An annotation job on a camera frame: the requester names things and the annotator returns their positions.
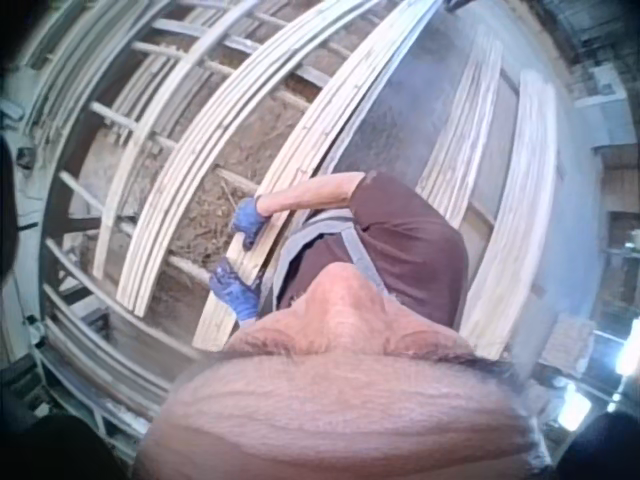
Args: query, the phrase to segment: person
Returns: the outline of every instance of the person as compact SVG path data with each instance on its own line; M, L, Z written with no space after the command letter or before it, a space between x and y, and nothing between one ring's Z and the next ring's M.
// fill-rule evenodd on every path
M211 289L240 328L176 383L134 478L547 475L511 370L456 331L461 235L393 177L351 172L243 200L245 249L290 210L321 212L282 247L273 311L257 320L257 289L217 265Z

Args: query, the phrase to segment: hand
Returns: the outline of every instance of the hand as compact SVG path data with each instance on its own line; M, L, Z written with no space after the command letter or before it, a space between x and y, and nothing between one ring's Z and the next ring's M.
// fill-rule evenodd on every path
M238 208L233 214L231 228L234 232L244 233L242 248L245 251L253 248L258 235L269 221L269 217L260 215L256 208L256 202L256 198L245 198L238 204Z
M240 326L242 322L258 316L258 289L244 283L226 258L216 264L209 278L209 288L220 301L231 307Z

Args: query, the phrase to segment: forearm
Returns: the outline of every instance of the forearm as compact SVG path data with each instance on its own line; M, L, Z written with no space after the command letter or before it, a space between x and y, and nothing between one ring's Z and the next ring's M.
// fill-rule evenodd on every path
M262 195L256 208L265 217L286 210L343 208L349 205L351 195L364 176L362 172L350 172L315 177L285 190Z

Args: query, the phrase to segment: bright light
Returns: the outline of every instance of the bright light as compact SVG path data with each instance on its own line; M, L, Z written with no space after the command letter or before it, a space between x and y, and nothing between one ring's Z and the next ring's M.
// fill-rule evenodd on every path
M576 386L570 383L564 395L564 406L558 417L558 423L573 432L578 429L589 410L591 410L589 399L578 393Z
M631 325L629 338L624 342L616 362L616 373L628 376L636 371L640 361L640 319L636 318Z

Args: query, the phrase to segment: gray apron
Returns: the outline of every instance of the gray apron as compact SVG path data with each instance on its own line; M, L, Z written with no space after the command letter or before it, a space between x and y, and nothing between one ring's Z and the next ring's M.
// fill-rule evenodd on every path
M273 309L278 305L278 297L284 290L284 280L291 262L305 248L321 235L341 235L351 262L380 293L388 294L382 278L378 274L371 257L364 248L356 233L353 215L349 209L327 210L306 222L297 232L289 237L280 252L278 267L273 277Z

